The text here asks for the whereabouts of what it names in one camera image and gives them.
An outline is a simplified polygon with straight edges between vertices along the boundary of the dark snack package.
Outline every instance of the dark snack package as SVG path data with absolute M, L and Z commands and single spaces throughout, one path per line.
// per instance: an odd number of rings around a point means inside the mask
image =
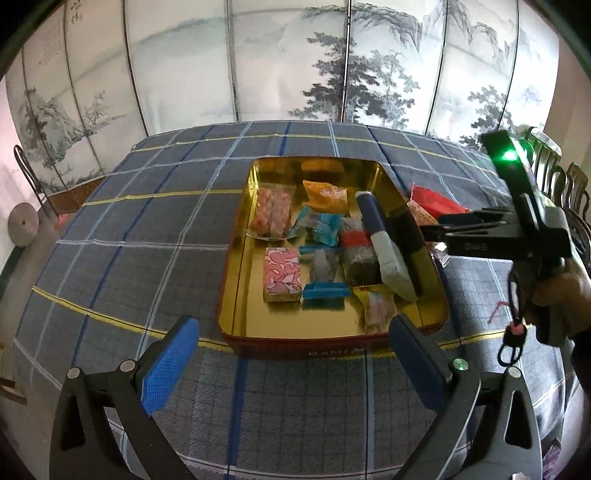
M 345 278 L 352 287 L 382 283 L 378 257 L 363 223 L 357 218 L 341 218 L 340 246 Z

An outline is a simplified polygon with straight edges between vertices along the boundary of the landscape painting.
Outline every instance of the landscape painting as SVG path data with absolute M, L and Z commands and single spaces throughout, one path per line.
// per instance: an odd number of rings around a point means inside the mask
M 233 0 L 240 119 L 338 120 L 346 2 Z
M 87 138 L 67 72 L 64 50 L 63 15 L 65 6 L 56 10 L 27 40 L 22 55 L 30 109 L 25 109 L 25 124 L 17 131 L 28 132 L 35 125 L 41 141 L 66 187 L 75 186 L 104 174 Z M 87 105 L 79 105 L 84 111 Z M 97 125 L 96 129 L 108 124 Z
M 354 2 L 345 121 L 423 134 L 444 23 L 441 0 Z
M 145 138 L 125 56 L 120 0 L 70 0 L 66 44 L 73 93 L 104 172 Z
M 234 122 L 224 0 L 128 0 L 131 63 L 150 135 Z
M 517 3 L 449 0 L 443 68 L 428 133 L 478 146 L 501 121 L 517 42 Z
M 35 124 L 35 118 L 27 101 L 25 80 L 22 75 L 21 53 L 12 62 L 6 73 L 6 92 L 8 106 L 14 126 L 17 131 L 23 152 L 35 175 L 48 193 L 57 193 L 65 190 L 61 182 L 53 160 L 45 149 L 44 142 Z
M 558 35 L 523 0 L 519 0 L 519 43 L 515 73 L 502 127 L 544 125 L 558 73 Z

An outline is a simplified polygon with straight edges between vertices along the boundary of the yellow wrapper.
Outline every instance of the yellow wrapper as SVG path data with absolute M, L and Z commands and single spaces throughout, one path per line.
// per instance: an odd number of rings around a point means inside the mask
M 354 287 L 353 294 L 363 304 L 365 333 L 385 333 L 390 320 L 398 315 L 394 295 L 386 285 Z

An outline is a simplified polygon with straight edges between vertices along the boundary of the red snack bag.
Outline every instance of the red snack bag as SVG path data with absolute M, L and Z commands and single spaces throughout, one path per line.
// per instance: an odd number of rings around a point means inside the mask
M 414 183 L 410 198 L 436 219 L 448 213 L 466 213 L 470 211 L 453 200 L 424 187 L 417 187 Z

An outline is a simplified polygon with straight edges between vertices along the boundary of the clear plastic bag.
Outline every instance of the clear plastic bag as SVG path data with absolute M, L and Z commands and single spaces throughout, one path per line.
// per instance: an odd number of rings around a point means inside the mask
M 263 240 L 295 236 L 295 232 L 291 232 L 291 210 L 295 192 L 295 185 L 260 183 L 256 189 L 254 217 L 246 234 Z
M 339 256 L 331 248 L 318 249 L 312 254 L 310 268 L 310 282 L 335 281 L 336 269 L 339 266 Z
M 437 225 L 439 222 L 435 220 L 435 217 L 421 207 L 414 200 L 409 200 L 407 203 L 410 213 L 413 215 L 414 221 L 418 226 L 421 225 Z
M 363 304 L 365 333 L 385 333 L 390 320 L 398 315 L 394 295 L 385 285 L 357 287 L 353 289 L 355 296 Z

